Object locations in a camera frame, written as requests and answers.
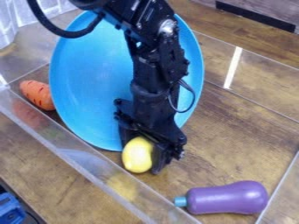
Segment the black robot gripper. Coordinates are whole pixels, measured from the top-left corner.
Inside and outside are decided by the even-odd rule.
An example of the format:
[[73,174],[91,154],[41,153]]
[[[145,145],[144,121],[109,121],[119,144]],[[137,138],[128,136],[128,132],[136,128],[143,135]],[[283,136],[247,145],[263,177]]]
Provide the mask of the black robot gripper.
[[115,99],[115,119],[117,121],[121,146],[137,136],[153,142],[152,174],[157,174],[184,154],[187,136],[183,134],[175,116],[177,109],[180,83],[165,85],[149,91],[131,83],[132,100]]

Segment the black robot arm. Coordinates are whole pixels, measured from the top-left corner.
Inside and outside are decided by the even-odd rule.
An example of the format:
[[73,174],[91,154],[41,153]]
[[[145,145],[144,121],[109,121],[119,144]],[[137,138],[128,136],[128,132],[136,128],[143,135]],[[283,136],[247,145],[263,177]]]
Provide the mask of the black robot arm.
[[153,142],[152,173],[184,155],[187,136],[173,117],[189,61],[179,40],[179,25],[165,0],[69,0],[124,31],[133,79],[133,99],[115,99],[119,135],[127,144],[135,137]]

